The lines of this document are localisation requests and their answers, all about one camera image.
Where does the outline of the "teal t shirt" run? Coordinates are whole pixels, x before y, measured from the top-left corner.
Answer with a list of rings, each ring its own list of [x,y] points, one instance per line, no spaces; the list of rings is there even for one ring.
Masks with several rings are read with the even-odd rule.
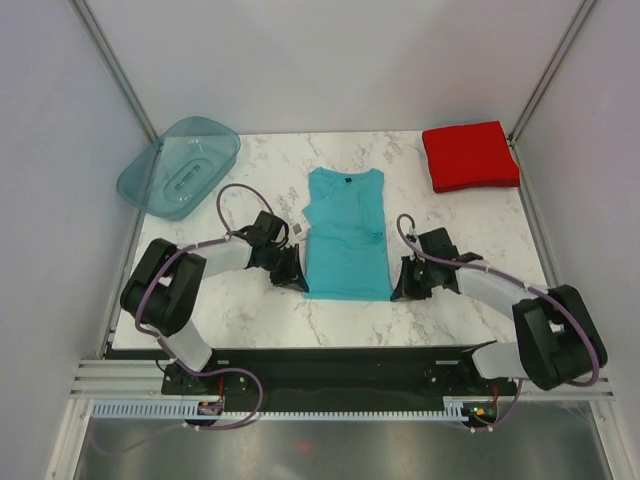
[[[392,287],[378,169],[309,174],[305,247],[307,299],[388,301]]]

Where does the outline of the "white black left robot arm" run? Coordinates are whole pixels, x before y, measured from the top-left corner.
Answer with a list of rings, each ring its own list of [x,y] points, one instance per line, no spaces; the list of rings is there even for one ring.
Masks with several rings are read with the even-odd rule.
[[[203,279],[251,268],[269,273],[272,285],[301,293],[309,291],[300,250],[289,243],[289,225],[261,211],[253,224],[223,237],[178,247],[153,240],[127,281],[121,309],[134,318],[135,328],[153,337],[184,369],[185,382],[208,393],[219,382],[219,369],[209,363],[213,349],[203,339],[192,314]]]

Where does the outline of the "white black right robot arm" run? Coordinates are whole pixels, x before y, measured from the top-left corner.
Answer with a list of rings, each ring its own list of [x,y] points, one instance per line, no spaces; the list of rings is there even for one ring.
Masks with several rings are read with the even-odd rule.
[[[576,288],[528,284],[474,252],[460,253],[444,228],[399,235],[411,253],[401,261],[393,300],[423,300],[441,288],[513,323],[514,341],[464,348],[457,377],[465,391],[481,393],[494,379],[528,380],[543,391],[599,380],[607,352]]]

